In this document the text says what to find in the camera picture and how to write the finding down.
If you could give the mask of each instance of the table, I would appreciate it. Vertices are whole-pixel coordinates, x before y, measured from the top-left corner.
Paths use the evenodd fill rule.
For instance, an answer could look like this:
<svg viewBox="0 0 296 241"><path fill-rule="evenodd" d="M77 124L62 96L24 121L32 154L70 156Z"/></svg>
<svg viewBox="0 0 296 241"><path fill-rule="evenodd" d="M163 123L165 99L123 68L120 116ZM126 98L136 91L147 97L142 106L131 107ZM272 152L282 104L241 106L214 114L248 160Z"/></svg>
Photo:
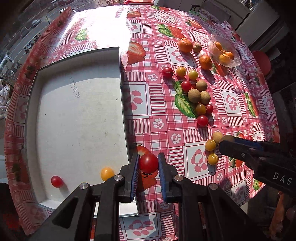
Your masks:
<svg viewBox="0 0 296 241"><path fill-rule="evenodd" d="M190 26L188 20L197 21L202 28L195 22ZM195 16L167 8L124 5L77 13L67 9L52 22L23 65L12 94L5 130L9 187L26 234L33 233L52 213L37 206L25 166L25 115L35 72L49 63L97 48L119 46L121 49L124 107L131 146L142 144L156 155L164 152L167 162L175 165L180 175L202 185L217 183L239 206L257 193L260 187L258 183L253 185L253 171L244 164L231 167L229 158L219 151L216 169L210 173L204 168L204 145L216 131L234 136L250 135L254 140L278 137L272 98L254 57L227 22L215 24L213 21L215 17L204 10ZM208 53L211 33L229 39L242 64L229 69L225 77L214 70L201 70L197 55L181 55L177 38L159 32L159 25L180 29L192 42L200 42L204 53ZM132 55L129 46L140 50L141 57ZM197 69L199 79L208 82L214 112L207 128L197 127L195 118L183 115L175 106L174 80L163 79L160 74L166 66L174 70L184 66L187 72ZM254 97L257 117L248 111L244 92ZM139 215L120 219L121 240L177 239L177 205L163 202L158 176L152 185L137 195Z"/></svg>

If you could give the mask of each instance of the road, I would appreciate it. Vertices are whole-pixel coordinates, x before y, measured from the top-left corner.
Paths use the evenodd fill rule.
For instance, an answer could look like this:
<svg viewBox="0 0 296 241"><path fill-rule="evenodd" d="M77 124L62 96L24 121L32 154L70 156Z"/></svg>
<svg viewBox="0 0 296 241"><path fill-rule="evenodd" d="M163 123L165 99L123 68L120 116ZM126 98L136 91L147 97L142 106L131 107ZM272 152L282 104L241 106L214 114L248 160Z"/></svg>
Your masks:
<svg viewBox="0 0 296 241"><path fill-rule="evenodd" d="M100 7L100 5L97 0L76 0L66 6L57 7L50 11L47 14L49 21L52 22L55 20L59 16L59 11L65 7L72 7L75 11L83 11L85 9ZM25 53L24 47L26 47L30 41L33 41L35 35L42 34L49 26L45 15L40 19L42 22L36 27L30 28L30 32L23 39L20 38L19 41L17 41L10 49L10 56L14 59L14 62L18 61L21 64L25 62L27 54Z"/></svg>

